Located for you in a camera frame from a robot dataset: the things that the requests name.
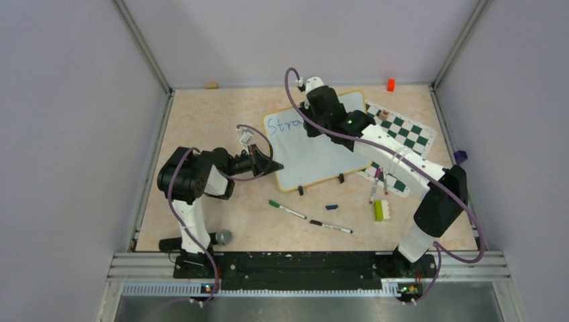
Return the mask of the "purple small object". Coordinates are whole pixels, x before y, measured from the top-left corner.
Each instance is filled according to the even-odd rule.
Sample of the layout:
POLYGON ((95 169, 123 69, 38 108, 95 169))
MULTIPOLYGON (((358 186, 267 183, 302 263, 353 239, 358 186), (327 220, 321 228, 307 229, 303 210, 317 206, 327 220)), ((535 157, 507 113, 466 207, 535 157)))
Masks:
POLYGON ((465 161, 467 161, 468 159, 468 155, 467 152, 465 152, 464 150, 457 150, 454 152, 454 160, 456 162, 456 164, 461 164, 465 161))

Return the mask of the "yellow framed whiteboard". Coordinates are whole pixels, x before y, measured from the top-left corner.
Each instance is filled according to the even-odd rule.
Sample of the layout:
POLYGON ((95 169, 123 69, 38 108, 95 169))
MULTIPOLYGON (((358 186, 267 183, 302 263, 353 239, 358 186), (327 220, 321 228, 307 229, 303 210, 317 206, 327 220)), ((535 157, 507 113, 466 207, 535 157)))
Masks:
POLYGON ((371 165, 370 159, 333 143, 324 134, 308 137, 303 122, 292 107, 268 113, 262 119, 274 160, 284 166, 275 173, 281 191, 295 191, 371 165))

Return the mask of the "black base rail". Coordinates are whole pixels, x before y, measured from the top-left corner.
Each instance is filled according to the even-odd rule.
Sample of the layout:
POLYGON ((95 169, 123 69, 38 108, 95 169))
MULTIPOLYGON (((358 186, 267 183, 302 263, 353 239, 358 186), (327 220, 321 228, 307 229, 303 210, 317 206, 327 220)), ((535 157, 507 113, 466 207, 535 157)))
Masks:
POLYGON ((396 252, 224 252, 179 255, 177 279, 215 279, 222 290, 379 290, 390 278, 432 278, 435 258, 409 263, 396 252))

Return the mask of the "orange red small block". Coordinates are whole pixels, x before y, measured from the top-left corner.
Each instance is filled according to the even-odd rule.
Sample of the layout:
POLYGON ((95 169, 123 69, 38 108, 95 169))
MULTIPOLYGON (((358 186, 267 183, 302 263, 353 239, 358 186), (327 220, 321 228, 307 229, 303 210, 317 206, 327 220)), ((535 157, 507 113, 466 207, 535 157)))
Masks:
POLYGON ((388 79, 386 90, 388 92, 393 92, 395 90, 395 87, 396 87, 396 80, 394 78, 388 79))

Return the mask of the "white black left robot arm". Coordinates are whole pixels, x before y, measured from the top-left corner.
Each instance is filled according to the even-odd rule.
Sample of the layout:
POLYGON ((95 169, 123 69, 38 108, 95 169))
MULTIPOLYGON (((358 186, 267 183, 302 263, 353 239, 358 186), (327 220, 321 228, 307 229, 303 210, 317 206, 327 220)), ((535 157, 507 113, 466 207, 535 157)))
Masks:
POLYGON ((202 198, 228 200, 233 193, 236 176, 251 172, 253 179, 284 169, 285 166, 249 145, 232 156, 225 148, 199 152, 179 147, 160 169, 157 187, 164 193, 180 228, 180 237, 162 239, 159 250, 178 252, 182 264, 199 277, 207 277, 215 269, 210 247, 215 237, 205 228, 202 198))

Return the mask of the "green capped marker pen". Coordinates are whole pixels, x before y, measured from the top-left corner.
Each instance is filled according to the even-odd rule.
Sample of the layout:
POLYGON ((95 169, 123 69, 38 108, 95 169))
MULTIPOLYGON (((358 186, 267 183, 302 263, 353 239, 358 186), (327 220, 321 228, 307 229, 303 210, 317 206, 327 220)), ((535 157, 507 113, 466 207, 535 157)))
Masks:
POLYGON ((296 217, 299 217, 301 219, 304 219, 304 220, 308 219, 308 217, 306 215, 300 214, 297 211, 289 209, 288 207, 285 207, 285 206, 281 205, 280 203, 277 203, 276 201, 269 200, 268 204, 275 207, 275 208, 282 209, 283 211, 286 211, 287 213, 290 213, 290 214, 292 214, 296 217))

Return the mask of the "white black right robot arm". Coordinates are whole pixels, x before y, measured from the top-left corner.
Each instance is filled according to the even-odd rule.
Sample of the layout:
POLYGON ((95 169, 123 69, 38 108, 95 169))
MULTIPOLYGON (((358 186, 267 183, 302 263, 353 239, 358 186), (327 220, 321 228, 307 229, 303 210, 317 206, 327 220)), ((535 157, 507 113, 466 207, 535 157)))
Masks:
POLYGON ((410 232, 395 249, 393 266, 412 276, 428 251, 468 207, 466 173, 430 162, 396 141, 367 113, 346 111, 335 90, 327 85, 305 89, 299 111, 310 138, 325 134, 333 143, 361 155, 404 183, 421 201, 410 232))

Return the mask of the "black capped marker pen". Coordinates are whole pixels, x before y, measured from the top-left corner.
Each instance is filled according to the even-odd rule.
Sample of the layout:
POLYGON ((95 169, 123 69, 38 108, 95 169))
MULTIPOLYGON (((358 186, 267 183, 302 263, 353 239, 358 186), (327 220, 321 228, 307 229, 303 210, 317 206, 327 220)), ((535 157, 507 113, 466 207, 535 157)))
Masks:
POLYGON ((330 225, 330 224, 327 224, 327 223, 322 223, 322 222, 316 221, 316 220, 310 220, 309 223, 312 224, 312 225, 316 225, 316 226, 320 226, 320 227, 332 229, 332 230, 335 230, 335 231, 342 231, 342 232, 344 232, 344 233, 350 233, 350 234, 353 233, 353 230, 351 230, 351 229, 347 229, 347 228, 344 228, 344 227, 339 227, 339 226, 336 226, 336 225, 330 225))

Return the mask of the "green white toy brick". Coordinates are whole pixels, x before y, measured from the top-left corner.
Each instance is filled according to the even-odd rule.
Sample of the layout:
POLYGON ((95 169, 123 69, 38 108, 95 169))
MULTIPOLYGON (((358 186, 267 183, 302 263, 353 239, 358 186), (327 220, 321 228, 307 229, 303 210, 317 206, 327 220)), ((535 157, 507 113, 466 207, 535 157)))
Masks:
POLYGON ((391 218, 389 202, 386 200, 375 200, 373 202, 374 221, 382 222, 391 218))

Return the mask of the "green white chess mat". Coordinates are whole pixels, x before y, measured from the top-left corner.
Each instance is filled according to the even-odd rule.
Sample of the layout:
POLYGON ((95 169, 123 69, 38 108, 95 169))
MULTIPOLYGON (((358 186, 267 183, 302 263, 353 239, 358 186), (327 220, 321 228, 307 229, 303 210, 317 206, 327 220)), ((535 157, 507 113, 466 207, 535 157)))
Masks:
MULTIPOLYGON (((400 113, 386 109, 372 101, 365 101, 365 111, 369 116, 374 117, 376 123, 400 144, 412 149, 420 156, 426 157, 429 154, 437 137, 435 129, 400 113), (380 115, 384 110, 388 112, 388 115, 385 120, 381 120, 380 115)), ((372 163, 368 168, 360 170, 357 174, 374 182, 374 175, 377 169, 378 164, 372 163)), ((387 174, 386 180, 389 193, 404 198, 409 196, 410 190, 402 181, 390 174, 387 174)))

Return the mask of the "brown white chess piece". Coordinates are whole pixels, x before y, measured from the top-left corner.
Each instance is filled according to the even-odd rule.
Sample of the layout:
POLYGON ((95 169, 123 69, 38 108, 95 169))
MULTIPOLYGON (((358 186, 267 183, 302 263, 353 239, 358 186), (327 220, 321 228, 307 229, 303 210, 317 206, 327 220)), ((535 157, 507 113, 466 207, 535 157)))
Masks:
POLYGON ((380 114, 378 115, 378 118, 382 121, 386 121, 390 116, 390 112, 387 111, 386 109, 383 109, 380 114))

